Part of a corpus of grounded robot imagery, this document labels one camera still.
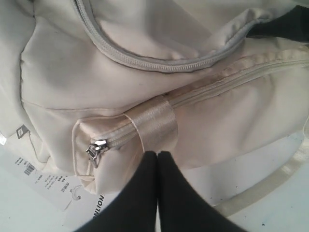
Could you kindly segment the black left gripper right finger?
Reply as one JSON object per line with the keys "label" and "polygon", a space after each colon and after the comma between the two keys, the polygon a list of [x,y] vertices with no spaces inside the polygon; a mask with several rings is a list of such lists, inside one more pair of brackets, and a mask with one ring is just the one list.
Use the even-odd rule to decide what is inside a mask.
{"label": "black left gripper right finger", "polygon": [[157,196],[162,232],[242,232],[193,189],[171,153],[157,155]]}

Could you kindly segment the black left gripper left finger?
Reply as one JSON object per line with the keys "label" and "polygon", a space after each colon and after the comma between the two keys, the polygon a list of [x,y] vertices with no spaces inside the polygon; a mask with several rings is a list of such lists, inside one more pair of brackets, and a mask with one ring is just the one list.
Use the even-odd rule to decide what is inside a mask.
{"label": "black left gripper left finger", "polygon": [[154,232],[157,210],[157,155],[143,154],[134,175],[118,196],[80,232]]}

